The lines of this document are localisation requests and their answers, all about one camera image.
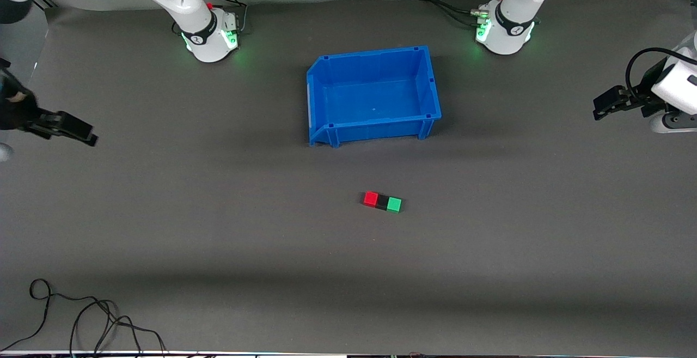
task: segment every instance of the gray table surface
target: gray table surface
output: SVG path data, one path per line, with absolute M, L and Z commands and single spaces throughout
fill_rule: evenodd
M 496 57 L 426 3 L 255 5 L 241 49 L 204 64 L 164 11 L 56 13 L 30 86 L 102 139 L 13 134 L 0 341 L 37 326 L 43 277 L 174 350 L 695 356 L 697 137 L 591 114 L 689 14 L 548 0 L 524 50 Z M 433 135 L 308 147 L 315 58 L 409 45 L 433 56 Z M 404 212 L 360 205 L 366 190 Z M 17 348 L 67 348 L 81 307 L 55 301 Z M 79 346 L 101 326 L 89 313 Z

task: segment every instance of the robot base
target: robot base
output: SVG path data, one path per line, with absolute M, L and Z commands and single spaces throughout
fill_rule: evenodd
M 220 8 L 213 8 L 211 12 L 217 18 L 217 29 L 203 45 L 194 45 L 186 42 L 186 48 L 194 53 L 194 57 L 200 62 L 214 63 L 227 57 L 239 45 L 237 41 L 237 18 L 233 13 L 227 13 Z
M 488 10 L 490 14 L 493 14 L 500 2 L 501 0 L 492 0 L 489 3 L 480 5 L 479 9 Z M 506 28 L 499 25 L 496 16 L 491 15 L 477 29 L 475 40 L 485 45 L 493 53 L 508 56 L 517 53 L 530 40 L 534 27 L 535 23 L 527 30 L 523 30 L 520 35 L 510 36 Z

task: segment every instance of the connector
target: connector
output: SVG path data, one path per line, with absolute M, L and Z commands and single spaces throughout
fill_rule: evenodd
M 480 17 L 482 19 L 488 19 L 488 10 L 485 10 L 485 9 L 470 10 L 470 16 Z

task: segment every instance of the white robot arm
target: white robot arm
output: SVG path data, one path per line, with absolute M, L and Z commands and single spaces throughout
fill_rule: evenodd
M 204 0 L 153 0 L 182 30 L 186 46 L 202 62 L 218 62 L 237 48 L 237 19 Z
M 491 52 L 509 55 L 530 40 L 537 11 L 545 0 L 491 0 L 480 6 L 482 19 L 476 40 Z
M 641 55 L 659 52 L 669 55 L 650 68 L 639 85 L 631 85 L 632 65 Z M 641 109 L 651 119 L 656 133 L 697 132 L 697 32 L 687 36 L 676 48 L 650 47 L 632 57 L 625 73 L 626 87 L 615 86 L 593 100 L 595 119 Z

